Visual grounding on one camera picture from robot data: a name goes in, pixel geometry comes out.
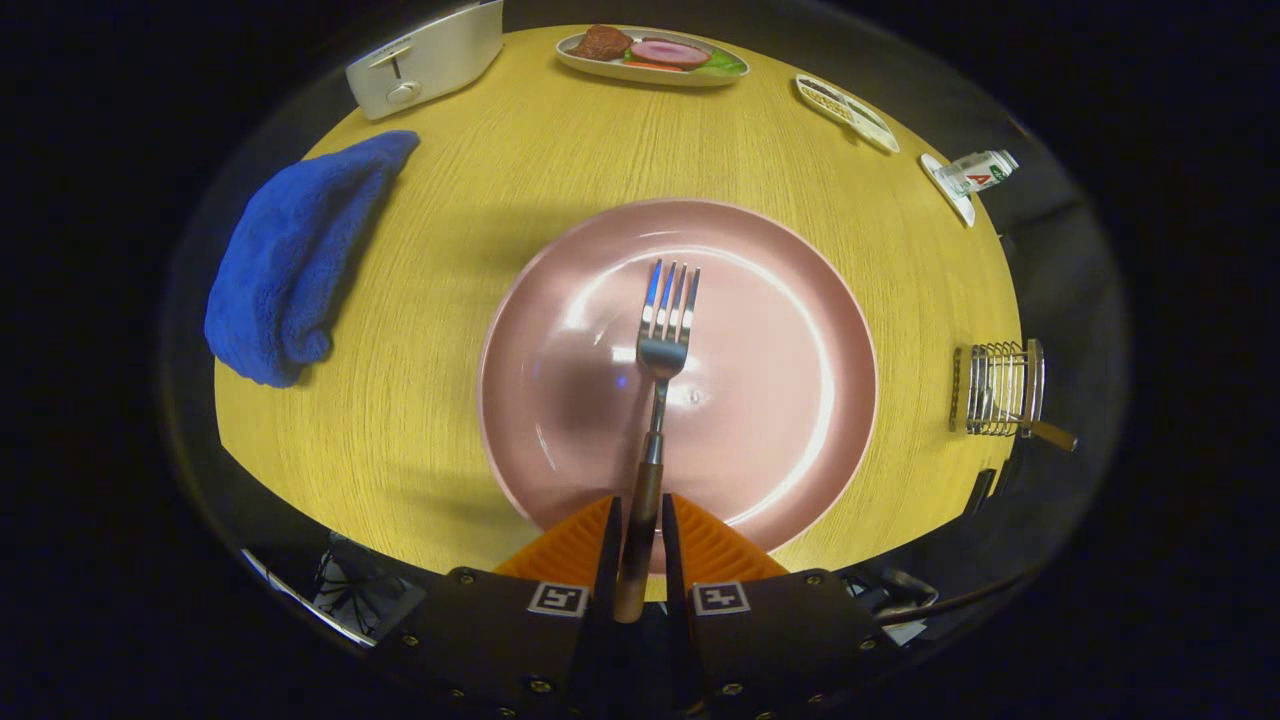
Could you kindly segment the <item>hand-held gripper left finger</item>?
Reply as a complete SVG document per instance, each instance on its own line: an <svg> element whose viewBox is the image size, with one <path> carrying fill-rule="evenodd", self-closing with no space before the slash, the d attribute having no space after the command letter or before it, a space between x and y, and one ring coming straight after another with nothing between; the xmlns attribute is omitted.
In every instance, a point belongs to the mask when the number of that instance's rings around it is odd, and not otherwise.
<svg viewBox="0 0 1280 720"><path fill-rule="evenodd" d="M605 500L593 582L457 568L383 630L375 666L421 691L431 717L590 719L611 634L622 501Z"/></svg>

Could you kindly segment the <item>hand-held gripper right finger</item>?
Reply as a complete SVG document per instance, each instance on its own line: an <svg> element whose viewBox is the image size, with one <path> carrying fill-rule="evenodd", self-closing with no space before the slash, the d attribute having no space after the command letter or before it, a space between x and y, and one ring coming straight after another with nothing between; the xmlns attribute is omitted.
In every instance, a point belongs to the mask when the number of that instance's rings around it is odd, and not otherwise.
<svg viewBox="0 0 1280 720"><path fill-rule="evenodd" d="M676 498L662 500L669 674L684 719L823 719L906 660L827 570L689 582Z"/></svg>

